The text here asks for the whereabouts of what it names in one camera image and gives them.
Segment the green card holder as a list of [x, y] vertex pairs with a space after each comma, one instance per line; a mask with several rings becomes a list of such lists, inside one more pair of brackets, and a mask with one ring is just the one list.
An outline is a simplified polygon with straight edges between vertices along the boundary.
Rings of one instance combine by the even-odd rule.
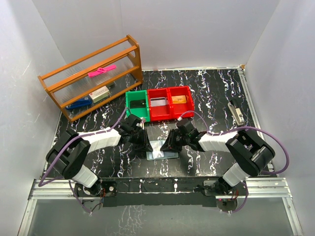
[[165, 140], [150, 141], [150, 145], [152, 146], [153, 151], [146, 152], [146, 158], [148, 161], [173, 159], [179, 157], [179, 154], [177, 152], [161, 151], [160, 148], [164, 143]]

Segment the silver credit card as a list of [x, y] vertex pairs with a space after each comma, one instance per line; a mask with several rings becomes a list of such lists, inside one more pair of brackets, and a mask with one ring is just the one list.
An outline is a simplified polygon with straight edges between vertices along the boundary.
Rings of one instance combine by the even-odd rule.
[[160, 107], [168, 105], [168, 100], [166, 97], [156, 97], [150, 99], [151, 107]]

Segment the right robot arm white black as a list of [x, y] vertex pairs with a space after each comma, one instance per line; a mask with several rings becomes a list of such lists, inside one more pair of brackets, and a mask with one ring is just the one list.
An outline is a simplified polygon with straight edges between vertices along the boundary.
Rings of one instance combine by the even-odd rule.
[[250, 128], [240, 127], [236, 132], [210, 134], [199, 132], [188, 119], [180, 120], [176, 126], [169, 131], [161, 151], [180, 152], [183, 146], [189, 146], [200, 152], [229, 152], [236, 161], [215, 183], [201, 186], [203, 192], [231, 195], [240, 182], [258, 176], [275, 157], [273, 148]]

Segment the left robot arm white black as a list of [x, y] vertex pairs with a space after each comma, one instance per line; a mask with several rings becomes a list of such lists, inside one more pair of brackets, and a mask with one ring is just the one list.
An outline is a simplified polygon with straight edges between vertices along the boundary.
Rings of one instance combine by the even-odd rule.
[[77, 133], [66, 130], [47, 153], [46, 161], [49, 169], [82, 185], [88, 195], [97, 196], [101, 193], [101, 180], [84, 165], [87, 155], [126, 143], [131, 143], [136, 151], [153, 151], [143, 119], [136, 115], [129, 115], [125, 120], [119, 118], [111, 127], [97, 131]]

